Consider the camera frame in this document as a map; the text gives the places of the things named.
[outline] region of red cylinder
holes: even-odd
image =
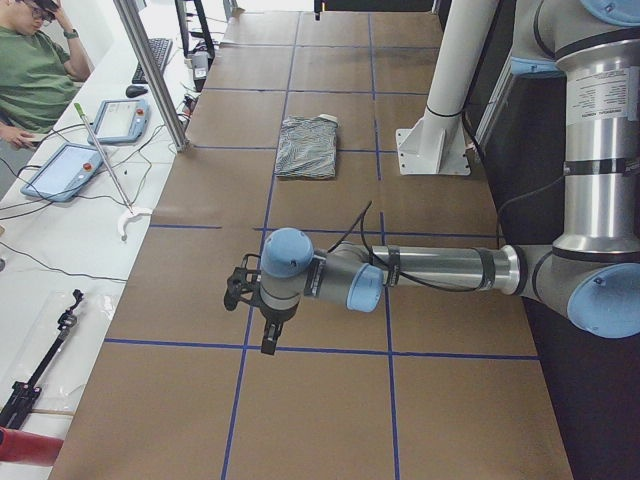
[[[58,458],[62,443],[59,438],[0,427],[0,462],[50,467]]]

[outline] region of light blue cap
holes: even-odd
[[[638,0],[580,0],[584,8],[598,20],[620,27],[640,26]]]
[[[553,60],[511,57],[511,74],[515,77],[551,78],[561,77],[564,72]]]
[[[382,270],[368,263],[363,264],[351,282],[347,308],[359,312],[371,312],[380,300],[383,280]]]
[[[312,259],[311,239],[298,229],[281,228],[267,238],[260,266],[272,277],[290,278],[303,272]]]
[[[574,290],[567,307],[578,328],[605,338],[640,332],[640,264],[603,268]]]

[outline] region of striped cloth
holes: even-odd
[[[335,177],[337,128],[338,119],[331,115],[285,118],[280,128],[276,176]]]

